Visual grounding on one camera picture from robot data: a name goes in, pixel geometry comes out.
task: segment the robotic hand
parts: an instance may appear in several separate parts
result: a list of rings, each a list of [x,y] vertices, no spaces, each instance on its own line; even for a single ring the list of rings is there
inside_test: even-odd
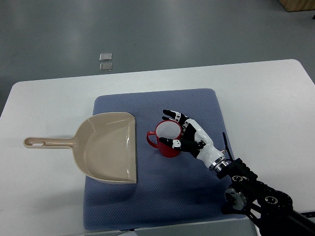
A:
[[[195,120],[180,112],[163,110],[163,113],[180,124],[182,139],[161,137],[160,142],[174,149],[190,152],[193,157],[202,160],[208,169],[214,170],[218,179],[231,177],[232,183],[225,191],[226,203],[221,207],[223,214],[246,215],[259,227],[263,236],[315,235],[315,223],[293,210],[291,197],[258,181],[258,176],[240,158],[226,159]],[[260,213],[260,218],[252,213],[253,210]]]
[[[163,110],[163,113],[180,124],[182,139],[172,140],[162,137],[159,139],[160,142],[176,150],[190,152],[194,158],[202,160],[208,169],[215,170],[217,173],[227,166],[224,154],[214,147],[212,139],[195,120],[171,110]]]

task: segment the blue cushion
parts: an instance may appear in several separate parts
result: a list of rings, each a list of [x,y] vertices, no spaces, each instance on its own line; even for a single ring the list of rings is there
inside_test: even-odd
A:
[[[135,229],[231,217],[220,211],[225,203],[224,191],[231,183],[229,177],[219,180],[215,172],[189,153],[165,158],[147,143],[146,133],[162,121],[163,109],[179,111],[196,120],[216,148],[224,149],[222,132],[226,130],[216,94],[211,89],[98,97],[93,115],[129,112],[136,118],[138,183],[110,185],[86,177],[84,227],[87,230]]]

